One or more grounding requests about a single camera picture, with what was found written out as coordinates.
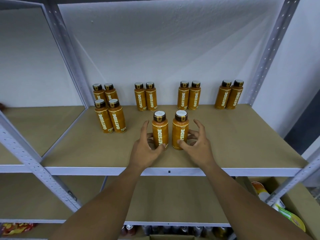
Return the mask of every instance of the textured wall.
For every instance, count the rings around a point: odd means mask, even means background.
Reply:
[[[40,8],[0,11],[0,102],[82,105]]]
[[[301,0],[253,108],[284,137],[320,89],[320,0]]]
[[[223,79],[244,80],[246,92],[282,3],[159,0],[59,7],[90,86],[112,82],[121,104],[133,105],[134,83],[154,81],[158,103],[176,104],[180,81],[200,80],[200,104],[213,104]]]

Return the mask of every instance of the white cap top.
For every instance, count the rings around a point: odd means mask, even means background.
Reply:
[[[96,100],[96,101],[94,101],[96,104],[100,104],[100,103],[102,103],[102,102],[104,102],[104,99],[98,99],[98,100]]]
[[[186,116],[186,115],[187,115],[187,112],[184,111],[184,110],[178,110],[178,111],[176,112],[176,115],[177,115],[177,116]]]
[[[113,98],[113,99],[110,99],[110,100],[109,100],[109,103],[110,103],[110,104],[113,104],[113,103],[116,103],[116,102],[118,102],[118,100],[117,100],[116,98]]]
[[[155,116],[158,116],[158,117],[162,117],[162,116],[164,116],[166,113],[164,112],[164,111],[155,111],[154,112],[154,115]]]

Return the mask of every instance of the orange bottle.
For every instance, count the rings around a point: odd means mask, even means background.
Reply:
[[[93,95],[95,97],[95,100],[98,100],[98,99],[103,99],[104,101],[107,100],[101,83],[95,83],[92,87],[93,87]]]
[[[231,91],[232,81],[223,80],[221,86],[219,87],[219,91],[216,98],[216,103],[214,107],[216,109],[222,110],[226,107],[228,97]]]
[[[113,129],[116,133],[123,133],[127,130],[125,116],[123,114],[122,106],[118,99],[114,98],[109,101],[109,115],[113,124]]]
[[[112,133],[113,125],[108,113],[108,108],[106,107],[106,102],[103,99],[98,99],[94,101],[94,106],[96,107],[94,111],[97,113],[103,133]]]
[[[243,81],[242,80],[235,80],[233,85],[231,86],[231,91],[230,91],[230,95],[228,98],[228,101],[226,102],[226,109],[235,109],[240,95],[242,93],[243,90]]]
[[[106,101],[107,101],[107,102],[109,102],[109,100],[111,100],[111,99],[117,99],[117,100],[119,100],[117,91],[116,91],[116,89],[113,87],[113,84],[112,84],[112,83],[106,83],[106,84],[104,84],[104,88],[106,89],[106,90],[104,91],[104,93],[106,94]]]
[[[178,88],[178,109],[185,110],[188,108],[189,92],[189,82],[181,81]]]
[[[169,143],[169,127],[165,112],[154,112],[152,121],[152,132],[155,148],[164,143],[165,149],[167,149]]]
[[[146,106],[149,111],[157,110],[157,91],[153,81],[146,83]]]
[[[189,130],[188,114],[184,110],[178,110],[174,115],[172,122],[172,146],[175,149],[182,150],[177,143],[177,140],[184,140],[187,142]]]
[[[139,111],[147,110],[146,92],[143,88],[142,82],[136,82],[134,84],[134,95],[136,97],[137,108]]]
[[[199,106],[199,99],[200,99],[200,82],[199,81],[192,81],[189,93],[189,102],[188,102],[188,109],[189,110],[196,110]]]

